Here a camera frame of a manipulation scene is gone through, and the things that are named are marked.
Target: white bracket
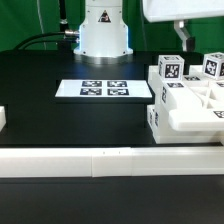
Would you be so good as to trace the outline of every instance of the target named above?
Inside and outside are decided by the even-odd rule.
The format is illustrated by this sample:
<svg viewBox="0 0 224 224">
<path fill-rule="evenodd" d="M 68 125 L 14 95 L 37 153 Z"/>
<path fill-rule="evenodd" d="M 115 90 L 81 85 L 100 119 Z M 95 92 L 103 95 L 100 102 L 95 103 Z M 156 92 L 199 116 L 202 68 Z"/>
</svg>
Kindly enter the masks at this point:
<svg viewBox="0 0 224 224">
<path fill-rule="evenodd" d="M 183 51 L 194 51 L 195 48 L 195 38 L 191 37 L 185 27 L 185 20 L 174 21 L 174 29 L 178 36 L 182 40 Z"/>
</svg>

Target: robot logo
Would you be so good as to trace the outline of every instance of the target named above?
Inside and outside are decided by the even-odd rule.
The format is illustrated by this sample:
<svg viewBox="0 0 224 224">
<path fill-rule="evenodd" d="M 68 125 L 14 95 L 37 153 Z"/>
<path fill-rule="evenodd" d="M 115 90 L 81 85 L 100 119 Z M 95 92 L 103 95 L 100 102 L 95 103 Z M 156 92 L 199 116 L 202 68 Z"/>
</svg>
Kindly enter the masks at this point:
<svg viewBox="0 0 224 224">
<path fill-rule="evenodd" d="M 106 10 L 104 10 L 104 12 L 98 22 L 99 23 L 111 23 L 110 17 L 108 16 L 108 13 Z"/>
</svg>

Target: black table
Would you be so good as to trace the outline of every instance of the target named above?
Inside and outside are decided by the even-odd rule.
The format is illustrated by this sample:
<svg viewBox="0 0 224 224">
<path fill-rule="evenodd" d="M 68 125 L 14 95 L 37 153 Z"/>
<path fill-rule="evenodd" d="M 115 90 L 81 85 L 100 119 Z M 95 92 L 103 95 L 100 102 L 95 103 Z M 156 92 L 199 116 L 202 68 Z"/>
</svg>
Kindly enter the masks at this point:
<svg viewBox="0 0 224 224">
<path fill-rule="evenodd" d="M 181 55 L 186 65 L 202 62 L 200 54 Z M 157 60 L 157 52 L 137 52 L 131 63 L 94 66 L 55 51 L 1 53 L 7 125 L 0 146 L 157 146 L 142 103 L 61 103 L 54 97 L 62 79 L 147 80 L 147 67 Z M 223 207 L 222 175 L 0 179 L 6 224 L 222 224 Z"/>
<path fill-rule="evenodd" d="M 202 61 L 200 54 L 182 54 L 186 69 Z M 72 53 L 2 52 L 0 105 L 6 107 L 7 125 L 0 146 L 151 146 L 146 106 L 153 99 L 67 102 L 55 94 L 62 79 L 147 80 L 148 65 L 157 61 L 156 52 L 137 52 L 129 63 L 104 66 L 76 63 Z"/>
</svg>

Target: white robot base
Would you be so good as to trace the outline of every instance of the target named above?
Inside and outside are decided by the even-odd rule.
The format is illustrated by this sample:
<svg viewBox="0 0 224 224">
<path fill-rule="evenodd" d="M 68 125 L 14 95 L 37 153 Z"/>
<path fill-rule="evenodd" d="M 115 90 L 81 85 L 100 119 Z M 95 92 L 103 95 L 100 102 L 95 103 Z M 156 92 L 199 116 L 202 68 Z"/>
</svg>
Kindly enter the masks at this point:
<svg viewBox="0 0 224 224">
<path fill-rule="evenodd" d="M 80 26 L 75 59 L 94 64 L 130 61 L 128 27 L 122 19 L 122 0 L 86 0 L 86 17 Z"/>
</svg>

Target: marker cube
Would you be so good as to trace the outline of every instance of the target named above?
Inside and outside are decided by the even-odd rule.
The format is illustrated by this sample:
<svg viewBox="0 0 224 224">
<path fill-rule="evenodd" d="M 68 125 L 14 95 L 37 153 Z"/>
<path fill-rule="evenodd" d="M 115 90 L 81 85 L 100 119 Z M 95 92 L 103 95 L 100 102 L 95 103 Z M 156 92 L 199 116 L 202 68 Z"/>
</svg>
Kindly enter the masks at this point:
<svg viewBox="0 0 224 224">
<path fill-rule="evenodd" d="M 215 80 L 224 79 L 224 53 L 205 54 L 203 74 Z"/>
<path fill-rule="evenodd" d="M 184 72 L 184 59 L 179 55 L 160 55 L 158 66 L 163 80 L 180 80 Z"/>
</svg>

